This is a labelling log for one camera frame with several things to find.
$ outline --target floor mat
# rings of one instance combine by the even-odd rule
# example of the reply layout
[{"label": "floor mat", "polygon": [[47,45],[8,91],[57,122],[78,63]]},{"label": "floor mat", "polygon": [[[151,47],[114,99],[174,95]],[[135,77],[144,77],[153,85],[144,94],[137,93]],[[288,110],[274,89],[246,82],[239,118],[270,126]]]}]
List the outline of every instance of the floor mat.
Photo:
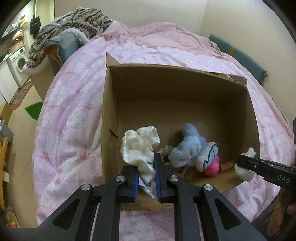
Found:
[{"label": "floor mat", "polygon": [[26,94],[29,92],[30,88],[33,86],[33,82],[32,81],[28,81],[27,83],[25,83],[23,85],[23,87],[21,89],[19,89],[15,95],[15,97],[13,98],[13,100],[11,101],[10,104],[10,108],[12,110],[16,110],[20,104],[22,103],[24,97],[26,96]]}]

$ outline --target crocheted toy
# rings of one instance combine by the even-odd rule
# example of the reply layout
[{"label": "crocheted toy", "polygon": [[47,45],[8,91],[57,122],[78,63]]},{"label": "crocheted toy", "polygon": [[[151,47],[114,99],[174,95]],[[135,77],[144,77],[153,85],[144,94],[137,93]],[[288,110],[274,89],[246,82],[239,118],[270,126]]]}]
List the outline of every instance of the crocheted toy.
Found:
[{"label": "crocheted toy", "polygon": [[219,170],[218,146],[215,142],[207,143],[194,125],[184,126],[183,141],[170,152],[168,159],[173,167],[184,167],[182,174],[189,167],[195,166],[206,175],[216,174]]}]

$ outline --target gray bin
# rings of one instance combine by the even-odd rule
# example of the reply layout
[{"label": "gray bin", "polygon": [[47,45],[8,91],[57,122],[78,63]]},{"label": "gray bin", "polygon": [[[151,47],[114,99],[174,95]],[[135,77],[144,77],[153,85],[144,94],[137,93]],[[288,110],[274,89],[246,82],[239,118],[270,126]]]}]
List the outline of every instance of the gray bin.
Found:
[{"label": "gray bin", "polygon": [[4,137],[7,137],[8,138],[8,144],[12,143],[13,133],[8,128],[8,126],[7,126],[7,124],[5,123],[4,120],[0,120],[0,137],[1,137],[1,139],[3,139]]}]

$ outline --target patchwork bedding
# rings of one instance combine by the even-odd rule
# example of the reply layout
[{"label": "patchwork bedding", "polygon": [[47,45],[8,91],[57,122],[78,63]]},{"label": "patchwork bedding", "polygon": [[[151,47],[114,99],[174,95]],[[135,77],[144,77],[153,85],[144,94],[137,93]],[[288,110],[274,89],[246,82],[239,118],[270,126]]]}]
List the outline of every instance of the patchwork bedding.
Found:
[{"label": "patchwork bedding", "polygon": [[[222,53],[209,39],[173,23],[128,27],[115,22],[66,61],[44,100],[33,153],[38,224],[82,184],[102,184],[106,52],[120,63],[166,64],[244,76],[257,119],[261,158],[292,163],[295,146],[291,127],[262,86],[233,57]],[[279,189],[255,175],[251,182],[242,183],[224,196],[252,221]],[[119,240],[174,240],[173,220],[173,209],[122,212]]]}]

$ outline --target metal screw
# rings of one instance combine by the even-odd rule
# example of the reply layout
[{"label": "metal screw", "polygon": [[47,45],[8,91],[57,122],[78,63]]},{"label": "metal screw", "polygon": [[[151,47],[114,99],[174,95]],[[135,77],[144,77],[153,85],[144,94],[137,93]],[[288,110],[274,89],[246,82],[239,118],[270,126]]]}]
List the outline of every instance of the metal screw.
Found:
[{"label": "metal screw", "polygon": [[81,189],[82,189],[83,191],[87,191],[87,190],[91,189],[91,185],[89,185],[89,184],[83,184],[83,185],[81,186]]},{"label": "metal screw", "polygon": [[116,177],[116,180],[119,181],[119,182],[124,181],[124,179],[125,179],[125,176],[123,176],[123,175],[119,175],[119,176]]},{"label": "metal screw", "polygon": [[175,181],[178,181],[179,180],[179,177],[176,176],[176,175],[171,175],[170,176],[170,180],[173,181],[173,182],[175,182]]},{"label": "metal screw", "polygon": [[212,186],[211,184],[206,184],[206,185],[204,186],[204,188],[205,188],[205,190],[207,190],[207,191],[212,191],[212,190],[213,190],[213,186]]}]

